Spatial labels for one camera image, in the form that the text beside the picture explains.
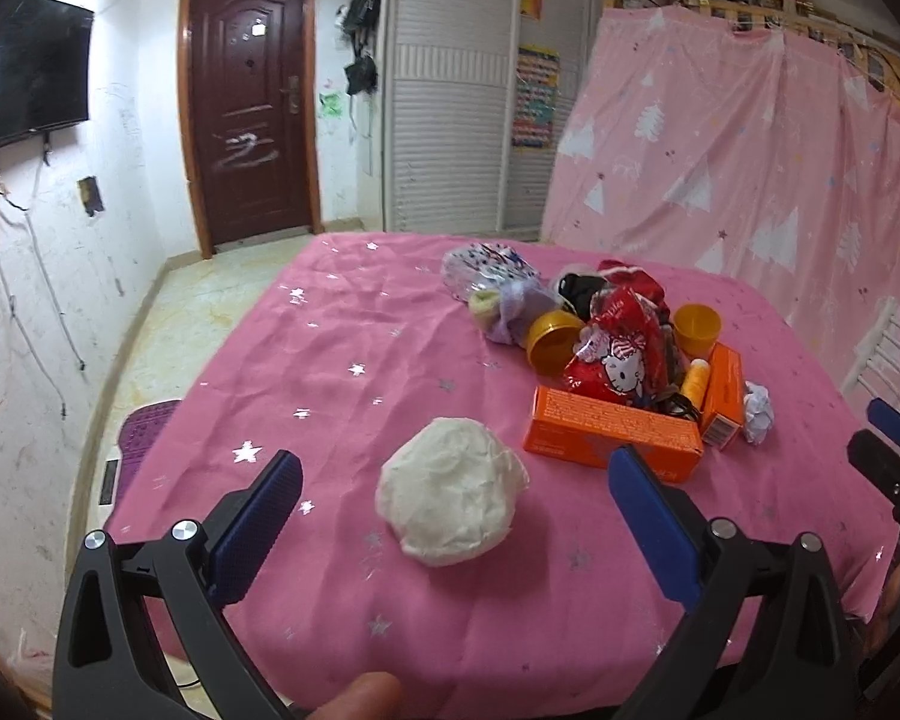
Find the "metal bolt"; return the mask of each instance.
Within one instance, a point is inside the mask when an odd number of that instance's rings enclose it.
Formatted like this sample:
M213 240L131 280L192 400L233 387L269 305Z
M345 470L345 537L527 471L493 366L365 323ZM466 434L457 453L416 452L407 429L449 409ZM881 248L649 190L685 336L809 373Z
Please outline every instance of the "metal bolt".
M800 546L807 552L820 552L823 542L816 533L804 533L800 537Z
M737 535L737 526L731 520L720 517L711 522L710 532L717 538L722 538L726 541Z
M194 536L197 536L198 529L197 523L193 522L192 519L181 519L173 527L172 533L177 541L189 541Z
M87 549L98 549L106 541L106 533L103 531L90 531L83 539L83 546Z

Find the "yellow plastic cup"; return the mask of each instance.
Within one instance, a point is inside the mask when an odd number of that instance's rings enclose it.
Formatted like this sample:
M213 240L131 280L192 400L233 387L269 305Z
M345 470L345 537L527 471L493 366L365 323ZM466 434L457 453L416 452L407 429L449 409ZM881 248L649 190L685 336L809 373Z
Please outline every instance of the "yellow plastic cup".
M566 311L538 317L527 333L527 362L541 376L559 376L573 359L584 322Z
M677 346L691 360L707 360L713 344L720 338L722 321L709 306L687 303L674 312L674 337Z

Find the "pink tablecloth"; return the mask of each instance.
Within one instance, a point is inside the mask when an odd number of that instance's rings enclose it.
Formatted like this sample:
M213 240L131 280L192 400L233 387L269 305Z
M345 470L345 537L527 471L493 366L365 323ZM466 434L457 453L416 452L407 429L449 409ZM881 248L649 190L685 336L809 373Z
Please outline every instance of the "pink tablecloth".
M356 674L403 680L407 715L529 717L616 704L681 614L665 601L607 493L605 474L529 455L514 531L472 562L428 569L376 517L381 464L435 416L468 416L521 445L535 377L485 343L447 295L458 241L323 236L280 274L207 365L144 460L110 531L157 538L250 483L276 450L303 461L302 508L247 598L226 616L271 684L314 707ZM517 245L544 274L600 255ZM759 448L706 450L684 485L707 517L752 538L813 530L845 608L869 617L898 529L845 459L858 425L821 367L753 289L650 266L671 306L705 301L778 422ZM256 464L234 450L260 447ZM739 659L748 608L727 656Z

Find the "door frame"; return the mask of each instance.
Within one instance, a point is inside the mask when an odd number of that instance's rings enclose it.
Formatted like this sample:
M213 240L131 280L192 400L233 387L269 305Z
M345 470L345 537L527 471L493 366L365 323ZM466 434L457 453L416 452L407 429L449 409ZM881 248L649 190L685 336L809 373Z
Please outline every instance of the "door frame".
M303 0L303 129L306 143L307 196L310 201L310 217L314 234L323 232L320 215L320 186L317 173L317 110L314 107L314 77L317 61L316 0ZM178 12L178 37L176 38L176 93L180 114L180 141L183 146L183 167L187 177L190 207L197 228L200 256L209 260L213 256L210 239L210 223L200 181L197 151L194 147L194 116L190 105L193 82L193 54L191 50L190 0L180 0Z

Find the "pink curtain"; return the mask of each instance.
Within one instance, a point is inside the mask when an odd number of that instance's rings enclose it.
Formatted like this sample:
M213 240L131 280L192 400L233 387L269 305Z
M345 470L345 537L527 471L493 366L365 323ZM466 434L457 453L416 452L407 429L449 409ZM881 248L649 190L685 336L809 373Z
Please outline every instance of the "pink curtain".
M746 281L840 384L900 302L900 103L808 38L607 10L543 238Z

